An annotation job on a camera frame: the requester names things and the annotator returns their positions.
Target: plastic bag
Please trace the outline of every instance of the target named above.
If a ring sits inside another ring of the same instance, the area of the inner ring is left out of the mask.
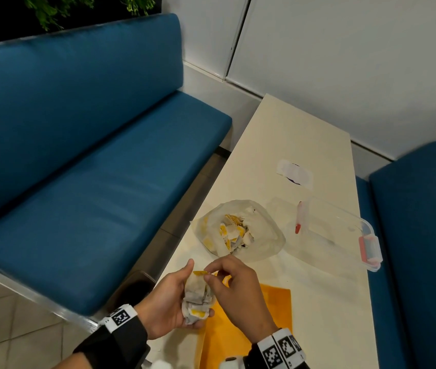
[[[222,203],[192,225],[211,253],[218,257],[232,253],[244,262],[269,258],[286,242],[264,207],[250,200]]]

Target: blue bench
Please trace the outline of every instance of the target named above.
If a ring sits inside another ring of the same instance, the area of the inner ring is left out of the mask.
[[[160,15],[0,44],[0,273],[99,310],[231,127]]]
[[[436,368],[436,142],[356,178],[384,262],[368,275],[380,369]]]

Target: table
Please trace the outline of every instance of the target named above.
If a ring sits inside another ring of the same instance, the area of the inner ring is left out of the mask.
[[[281,159],[313,172],[313,192],[276,174]],[[271,213],[274,202],[296,205],[312,194],[359,216],[349,134],[266,95],[196,218],[233,199],[251,199]],[[281,227],[280,218],[273,218]],[[162,276],[180,269],[189,258],[195,260],[195,270],[214,259],[191,228]],[[351,279],[336,277],[284,250],[249,266],[261,283],[291,289],[294,334],[311,368],[378,368],[366,270],[353,269]],[[175,330],[149,342],[148,360],[192,368],[196,343],[197,333]]]

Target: white paper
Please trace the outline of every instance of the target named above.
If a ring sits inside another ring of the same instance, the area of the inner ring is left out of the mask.
[[[282,159],[278,162],[276,173],[313,191],[313,173],[306,168]]]

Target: floor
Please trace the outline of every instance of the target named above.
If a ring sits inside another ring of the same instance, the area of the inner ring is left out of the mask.
[[[213,154],[136,262],[158,279],[225,164]],[[0,285],[0,369],[49,369],[88,334]]]

